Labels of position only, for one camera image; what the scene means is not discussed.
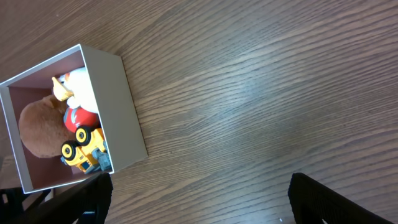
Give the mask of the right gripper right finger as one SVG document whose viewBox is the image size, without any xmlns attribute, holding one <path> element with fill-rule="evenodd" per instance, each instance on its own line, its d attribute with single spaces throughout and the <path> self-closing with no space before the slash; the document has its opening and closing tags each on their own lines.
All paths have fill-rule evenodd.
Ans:
<svg viewBox="0 0 398 224">
<path fill-rule="evenodd" d="M 294 173 L 288 196 L 297 224 L 392 224 L 303 173 Z"/>
</svg>

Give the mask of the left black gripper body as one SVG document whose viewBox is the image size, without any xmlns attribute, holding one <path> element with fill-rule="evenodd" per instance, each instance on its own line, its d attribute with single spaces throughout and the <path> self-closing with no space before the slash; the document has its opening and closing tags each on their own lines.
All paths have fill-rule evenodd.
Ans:
<svg viewBox="0 0 398 224">
<path fill-rule="evenodd" d="M 46 217 L 43 212 L 37 210 L 39 205 L 44 202 L 45 197 L 50 192 L 51 190 L 44 190 L 39 197 L 35 199 L 27 209 L 25 209 L 23 202 L 30 196 L 30 194 L 25 194 L 21 187 L 1 189 L 1 224 L 51 223 L 51 217 Z"/>
</svg>

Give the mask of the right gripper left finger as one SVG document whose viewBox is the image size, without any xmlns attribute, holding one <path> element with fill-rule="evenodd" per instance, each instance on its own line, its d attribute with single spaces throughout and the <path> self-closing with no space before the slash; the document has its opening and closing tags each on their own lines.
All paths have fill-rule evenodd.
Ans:
<svg viewBox="0 0 398 224">
<path fill-rule="evenodd" d="M 113 184 L 107 172 L 97 173 L 60 195 L 12 220 L 17 224 L 104 223 Z"/>
</svg>

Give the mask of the yellow toy crane truck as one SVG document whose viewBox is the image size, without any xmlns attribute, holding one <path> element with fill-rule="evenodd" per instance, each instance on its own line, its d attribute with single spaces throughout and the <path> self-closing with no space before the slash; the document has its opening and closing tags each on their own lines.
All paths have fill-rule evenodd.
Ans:
<svg viewBox="0 0 398 224">
<path fill-rule="evenodd" d="M 61 161 L 76 167 L 85 174 L 111 170 L 103 130 L 82 125 L 75 131 L 75 140 L 67 140 L 61 146 Z"/>
</svg>

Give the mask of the brown plush toy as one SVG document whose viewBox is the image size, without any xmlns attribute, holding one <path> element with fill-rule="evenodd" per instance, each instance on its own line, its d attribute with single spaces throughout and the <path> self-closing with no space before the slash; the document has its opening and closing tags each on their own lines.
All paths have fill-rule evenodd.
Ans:
<svg viewBox="0 0 398 224">
<path fill-rule="evenodd" d="M 18 127 L 22 143 L 38 158 L 61 156 L 62 144 L 74 138 L 63 122 L 67 104 L 54 95 L 31 102 L 21 112 Z"/>
</svg>

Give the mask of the red ball toy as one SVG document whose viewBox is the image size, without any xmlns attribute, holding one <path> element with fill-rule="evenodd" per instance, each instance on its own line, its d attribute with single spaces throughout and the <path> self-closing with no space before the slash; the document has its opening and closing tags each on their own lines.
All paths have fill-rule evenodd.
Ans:
<svg viewBox="0 0 398 224">
<path fill-rule="evenodd" d="M 75 133 L 75 131 L 82 125 L 92 128 L 100 127 L 100 119 L 96 113 L 89 112 L 81 107 L 71 109 L 67 108 L 63 122 L 66 128 Z"/>
</svg>

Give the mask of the white plush duck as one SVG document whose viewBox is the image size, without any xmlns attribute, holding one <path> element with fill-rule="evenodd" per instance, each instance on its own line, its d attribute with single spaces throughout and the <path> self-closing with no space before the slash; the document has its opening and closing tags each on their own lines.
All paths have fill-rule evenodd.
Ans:
<svg viewBox="0 0 398 224">
<path fill-rule="evenodd" d="M 93 87 L 86 67 L 74 69 L 58 78 L 52 77 L 53 93 L 58 101 L 66 101 L 71 109 L 83 108 L 99 113 Z"/>
</svg>

